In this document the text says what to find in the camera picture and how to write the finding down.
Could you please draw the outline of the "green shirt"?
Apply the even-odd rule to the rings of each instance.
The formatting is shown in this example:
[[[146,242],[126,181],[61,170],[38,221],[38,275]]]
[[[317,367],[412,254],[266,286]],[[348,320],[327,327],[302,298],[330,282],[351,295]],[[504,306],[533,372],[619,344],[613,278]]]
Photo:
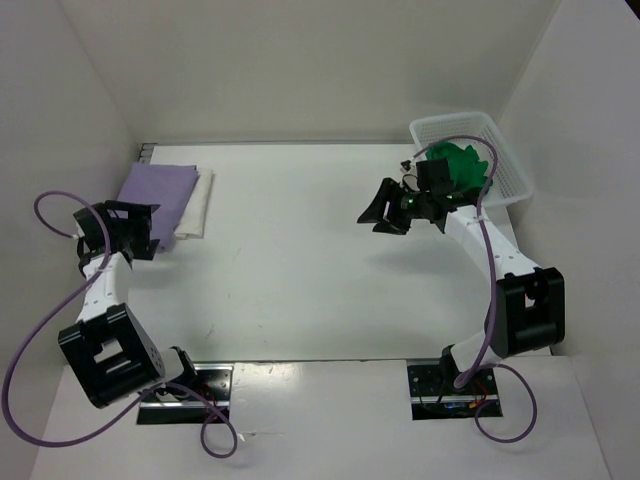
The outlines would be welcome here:
[[[451,142],[439,143],[426,151],[425,158],[430,161],[445,159],[459,191],[480,192],[488,179],[490,162],[483,160],[471,145],[462,148]]]

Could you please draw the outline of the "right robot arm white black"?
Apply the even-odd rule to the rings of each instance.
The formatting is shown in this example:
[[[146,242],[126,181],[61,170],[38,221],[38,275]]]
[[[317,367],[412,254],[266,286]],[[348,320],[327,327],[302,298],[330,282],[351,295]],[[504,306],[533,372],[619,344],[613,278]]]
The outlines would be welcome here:
[[[488,280],[482,330],[442,352],[438,377],[450,393],[464,391],[482,366],[559,344],[566,334],[563,275],[521,253],[477,204],[479,194],[478,189],[411,191],[385,178],[357,218],[359,224],[371,224],[373,232],[391,235],[405,235],[414,220],[425,220],[454,240]]]

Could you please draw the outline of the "purple shirt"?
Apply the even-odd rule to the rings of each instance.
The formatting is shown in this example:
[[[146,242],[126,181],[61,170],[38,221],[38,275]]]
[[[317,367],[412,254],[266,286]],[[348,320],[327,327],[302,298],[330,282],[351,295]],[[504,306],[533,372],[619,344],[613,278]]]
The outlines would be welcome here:
[[[117,196],[121,202],[158,205],[152,214],[151,239],[160,251],[174,245],[174,230],[180,223],[198,179],[195,166],[134,163]]]

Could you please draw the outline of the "aluminium table edge rail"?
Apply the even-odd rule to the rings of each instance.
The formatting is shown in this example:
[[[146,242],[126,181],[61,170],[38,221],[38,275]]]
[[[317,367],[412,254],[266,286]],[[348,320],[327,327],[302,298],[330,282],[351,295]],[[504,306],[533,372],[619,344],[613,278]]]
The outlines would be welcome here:
[[[138,162],[142,164],[149,164],[153,156],[156,143],[144,143],[141,145],[139,152]]]

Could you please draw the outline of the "white plastic basket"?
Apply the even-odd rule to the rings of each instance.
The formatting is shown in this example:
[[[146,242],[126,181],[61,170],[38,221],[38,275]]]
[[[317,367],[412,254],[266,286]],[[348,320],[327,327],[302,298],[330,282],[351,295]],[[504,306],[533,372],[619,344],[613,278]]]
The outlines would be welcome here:
[[[453,137],[451,143],[461,148],[472,145],[481,161],[489,163],[486,175],[492,168],[491,150],[475,140],[462,139],[462,136],[482,138],[496,150],[498,164],[484,200],[486,209],[506,207],[529,199],[533,194],[531,182],[527,178],[518,157],[501,134],[493,119],[479,111],[436,115],[413,120],[409,132],[418,151],[435,141]]]

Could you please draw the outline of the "white t shirt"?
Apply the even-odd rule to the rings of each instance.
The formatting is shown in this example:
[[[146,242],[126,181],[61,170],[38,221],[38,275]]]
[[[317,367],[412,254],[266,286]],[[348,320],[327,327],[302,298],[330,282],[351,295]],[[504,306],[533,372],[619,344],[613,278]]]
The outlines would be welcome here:
[[[198,178],[177,227],[175,240],[201,239],[205,233],[205,223],[210,194],[215,179],[211,169],[198,169]]]

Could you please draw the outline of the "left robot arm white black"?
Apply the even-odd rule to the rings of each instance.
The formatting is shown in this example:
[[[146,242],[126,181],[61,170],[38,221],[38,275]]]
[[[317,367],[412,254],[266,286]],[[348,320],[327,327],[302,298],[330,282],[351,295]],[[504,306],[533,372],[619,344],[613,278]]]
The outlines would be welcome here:
[[[79,270],[90,285],[75,323],[59,332],[58,344],[97,408],[162,383],[185,400],[200,385],[186,351],[158,349],[128,305],[133,262],[151,261],[159,247],[151,237],[157,209],[108,200],[74,213]]]

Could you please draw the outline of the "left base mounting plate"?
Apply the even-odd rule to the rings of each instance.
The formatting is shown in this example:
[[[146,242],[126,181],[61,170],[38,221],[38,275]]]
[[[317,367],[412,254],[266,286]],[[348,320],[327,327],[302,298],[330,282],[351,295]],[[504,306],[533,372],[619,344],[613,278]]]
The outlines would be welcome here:
[[[190,389],[206,398],[230,418],[231,364],[196,363],[198,379]],[[144,399],[137,412],[137,425],[196,425],[201,424],[211,411],[192,395],[179,390],[161,390]]]

